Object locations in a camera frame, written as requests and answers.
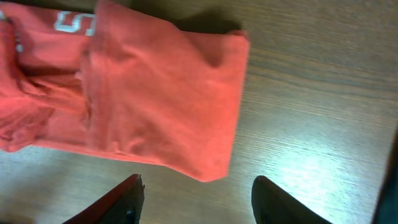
red cloth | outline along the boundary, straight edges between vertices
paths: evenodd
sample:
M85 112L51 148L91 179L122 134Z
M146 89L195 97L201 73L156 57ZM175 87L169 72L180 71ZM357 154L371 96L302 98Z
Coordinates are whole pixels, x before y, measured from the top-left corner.
M242 32L184 32L101 0L95 18L0 10L2 149L157 164L201 181L227 175L249 49Z

wood grain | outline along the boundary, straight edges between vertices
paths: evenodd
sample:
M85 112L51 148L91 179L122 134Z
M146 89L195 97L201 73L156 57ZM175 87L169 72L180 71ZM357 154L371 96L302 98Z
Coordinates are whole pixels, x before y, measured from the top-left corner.
M332 223L371 221L398 119L396 1L121 3L185 30L223 32L237 21L248 31L229 176L203 184L164 167L33 147L2 152L0 219L60 223L138 173L142 223L254 223L257 175ZM91 11L95 1L34 4Z

number 5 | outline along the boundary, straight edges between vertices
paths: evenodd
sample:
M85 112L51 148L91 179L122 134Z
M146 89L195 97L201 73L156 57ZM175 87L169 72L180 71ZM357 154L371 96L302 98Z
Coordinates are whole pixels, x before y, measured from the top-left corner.
M69 25L63 25L62 23L65 21L65 17L66 15L70 14L69 11L60 11L58 13L58 19L54 24L54 29L55 30L59 30L59 31L64 31L64 32L77 32L78 30L80 30L81 28L81 19L83 17L90 17L93 18L93 20L91 21L91 25L90 28L88 30L86 30L86 35L94 35L94 31L95 31L95 15L93 14L79 14L76 15L73 20L72 20L72 26Z

folded red fabric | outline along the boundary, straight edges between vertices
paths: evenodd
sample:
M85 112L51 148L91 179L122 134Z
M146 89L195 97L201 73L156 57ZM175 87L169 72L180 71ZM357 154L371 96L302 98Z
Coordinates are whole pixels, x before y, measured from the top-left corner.
M98 1L95 16L0 3L0 147L228 173L249 42Z

wooden table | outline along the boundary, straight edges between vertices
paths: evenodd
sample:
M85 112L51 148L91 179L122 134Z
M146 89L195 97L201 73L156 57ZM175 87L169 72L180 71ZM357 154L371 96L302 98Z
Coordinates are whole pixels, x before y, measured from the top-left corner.
M129 0L119 1L129 6ZM95 1L35 1L90 11ZM229 176L204 184L164 167L29 147L0 153L0 220L61 223L133 173L142 223L254 223L266 175L333 223L369 223L398 119L398 3L135 0L185 30L237 24L252 42Z

